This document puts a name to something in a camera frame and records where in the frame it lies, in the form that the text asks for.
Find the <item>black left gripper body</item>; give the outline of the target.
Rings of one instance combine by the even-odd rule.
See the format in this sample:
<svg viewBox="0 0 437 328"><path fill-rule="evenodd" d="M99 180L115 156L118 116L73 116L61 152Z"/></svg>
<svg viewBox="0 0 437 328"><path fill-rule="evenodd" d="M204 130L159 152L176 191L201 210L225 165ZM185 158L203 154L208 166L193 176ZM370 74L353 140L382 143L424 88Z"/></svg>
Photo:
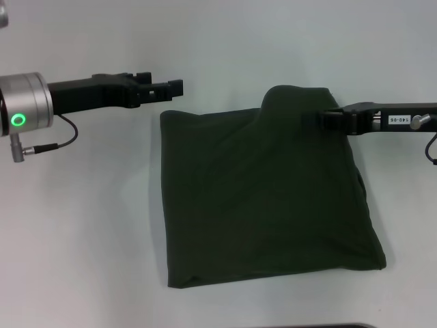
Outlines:
<svg viewBox="0 0 437 328"><path fill-rule="evenodd" d="M55 115L105 107L137 108L139 83L132 74L95 74L88 79L49 83Z"/></svg>

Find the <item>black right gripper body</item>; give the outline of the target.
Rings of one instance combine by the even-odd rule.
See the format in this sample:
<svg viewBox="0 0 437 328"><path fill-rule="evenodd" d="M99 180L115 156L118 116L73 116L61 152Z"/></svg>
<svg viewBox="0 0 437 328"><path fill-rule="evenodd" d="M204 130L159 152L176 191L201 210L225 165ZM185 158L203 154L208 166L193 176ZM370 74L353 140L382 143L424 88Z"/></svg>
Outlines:
<svg viewBox="0 0 437 328"><path fill-rule="evenodd" d="M359 102L343 108L348 135L375 132L435 132L436 103Z"/></svg>

